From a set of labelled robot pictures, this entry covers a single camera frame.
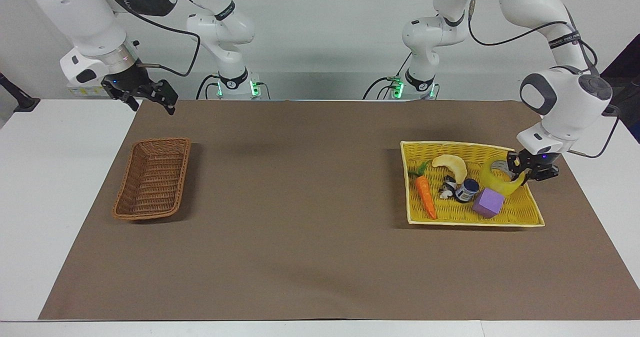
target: brown wicker basket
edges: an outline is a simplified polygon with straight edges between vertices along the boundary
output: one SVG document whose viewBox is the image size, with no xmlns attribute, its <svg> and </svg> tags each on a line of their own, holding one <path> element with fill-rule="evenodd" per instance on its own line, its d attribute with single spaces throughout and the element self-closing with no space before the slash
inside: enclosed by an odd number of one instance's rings
<svg viewBox="0 0 640 337">
<path fill-rule="evenodd" d="M 189 138 L 144 139 L 135 143 L 113 216 L 135 221 L 175 214 L 183 197 L 191 145 Z"/>
</svg>

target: basket rim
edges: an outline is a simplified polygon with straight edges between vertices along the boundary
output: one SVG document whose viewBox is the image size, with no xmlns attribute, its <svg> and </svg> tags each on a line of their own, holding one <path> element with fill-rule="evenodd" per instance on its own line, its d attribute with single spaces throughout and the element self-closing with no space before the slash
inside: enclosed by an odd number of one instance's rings
<svg viewBox="0 0 640 337">
<path fill-rule="evenodd" d="M 121 203 L 122 194 L 124 193 L 125 186 L 127 185 L 127 182 L 130 177 L 129 171 L 131 168 L 131 162 L 133 161 L 133 152 L 135 148 L 143 143 L 174 142 L 174 141 L 184 142 L 185 148 L 184 148 L 184 154 L 182 157 L 182 164 L 180 166 L 180 177 L 178 178 L 178 182 L 177 182 L 178 184 L 178 191 L 176 192 L 177 196 L 176 196 L 176 199 L 173 201 L 173 206 L 171 207 L 171 209 L 167 209 L 166 211 L 139 213 L 139 214 L 118 213 L 117 212 L 118 206 Z M 115 219 L 119 219 L 119 220 L 136 221 L 136 220 L 150 220 L 150 219 L 159 219 L 163 217 L 169 217 L 175 214 L 176 212 L 178 212 L 178 209 L 180 208 L 180 204 L 182 203 L 182 200 L 183 200 L 183 189 L 185 186 L 186 170 L 189 162 L 191 147 L 192 147 L 192 141 L 190 138 L 187 138 L 187 137 L 146 138 L 146 139 L 140 139 L 139 141 L 136 141 L 135 143 L 133 143 L 133 145 L 131 145 L 131 149 L 128 154 L 128 160 L 126 161 L 126 168 L 125 168 L 124 176 L 122 177 L 122 182 L 120 184 L 116 202 L 114 203 L 111 209 L 112 216 Z"/>
<path fill-rule="evenodd" d="M 525 188 L 526 195 L 533 201 L 535 206 L 535 212 L 537 213 L 538 224 L 515 224 L 515 223 L 461 223 L 461 222 L 451 222 L 451 221 L 416 221 L 411 217 L 411 204 L 410 204 L 410 193 L 409 193 L 409 166 L 407 166 L 407 155 L 405 154 L 405 146 L 407 145 L 462 145 L 462 146 L 481 146 L 486 148 L 492 148 L 495 150 L 501 151 L 515 151 L 513 148 L 507 148 L 499 145 L 489 145 L 484 143 L 473 143 L 473 142 L 458 142 L 458 141 L 400 141 L 400 153 L 402 154 L 402 167 L 404 169 L 404 191 L 406 198 L 406 219 L 409 225 L 434 225 L 434 226 L 473 226 L 473 227 L 510 227 L 510 228 L 537 228 L 544 227 L 546 225 L 544 218 L 542 217 L 542 212 L 540 212 L 540 208 L 536 203 L 536 200 L 531 193 L 531 189 L 529 184 L 526 183 L 523 187 Z"/>
</svg>

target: brown mat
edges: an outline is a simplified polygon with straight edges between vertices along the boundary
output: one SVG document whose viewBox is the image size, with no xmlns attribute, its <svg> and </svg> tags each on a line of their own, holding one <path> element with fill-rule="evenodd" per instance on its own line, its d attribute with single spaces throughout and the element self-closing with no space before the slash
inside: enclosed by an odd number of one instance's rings
<svg viewBox="0 0 640 337">
<path fill-rule="evenodd" d="M 536 121 L 518 102 L 146 102 L 39 318 L 640 319 L 564 160 L 530 184 L 546 227 L 407 225 L 400 141 L 518 149 Z M 131 145 L 156 137 L 194 142 L 182 207 L 115 220 Z"/>
</svg>

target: purple cube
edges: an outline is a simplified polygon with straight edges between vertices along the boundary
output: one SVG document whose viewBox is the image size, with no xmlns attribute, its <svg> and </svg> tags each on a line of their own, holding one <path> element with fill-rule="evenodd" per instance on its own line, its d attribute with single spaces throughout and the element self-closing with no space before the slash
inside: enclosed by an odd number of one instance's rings
<svg viewBox="0 0 640 337">
<path fill-rule="evenodd" d="M 505 196 L 490 188 L 483 189 L 475 198 L 473 211 L 478 212 L 485 219 L 491 219 L 500 213 L 505 203 Z"/>
</svg>

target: gray wall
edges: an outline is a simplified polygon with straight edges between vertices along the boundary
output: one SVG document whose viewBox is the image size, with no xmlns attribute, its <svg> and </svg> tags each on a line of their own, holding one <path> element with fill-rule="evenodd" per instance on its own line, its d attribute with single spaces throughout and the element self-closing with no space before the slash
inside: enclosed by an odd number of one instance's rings
<svg viewBox="0 0 640 337">
<path fill-rule="evenodd" d="M 407 21 L 433 16 L 431 0 L 235 0 L 256 23 L 256 39 L 242 46 L 247 63 L 279 98 L 360 98 L 374 77 L 392 75 L 407 55 L 401 31 Z M 638 33 L 629 19 L 640 0 L 563 0 L 607 66 Z M 33 96 L 70 98 L 58 60 L 71 45 L 38 9 L 34 0 L 0 0 L 0 71 Z M 498 0 L 478 0 L 473 19 L 476 35 L 498 41 L 521 33 L 500 12 Z M 163 23 L 182 28 L 198 12 L 185 0 Z M 118 20 L 131 39 L 141 42 L 146 62 L 186 69 L 194 43 L 186 36 L 158 30 L 130 15 Z M 471 40 L 440 48 L 441 98 L 513 99 L 519 80 L 553 65 L 546 41 L 531 35 L 498 47 Z M 199 78 L 215 71 L 206 51 L 193 77 L 154 73 L 192 98 Z M 0 95 L 0 118 L 11 109 Z"/>
</svg>

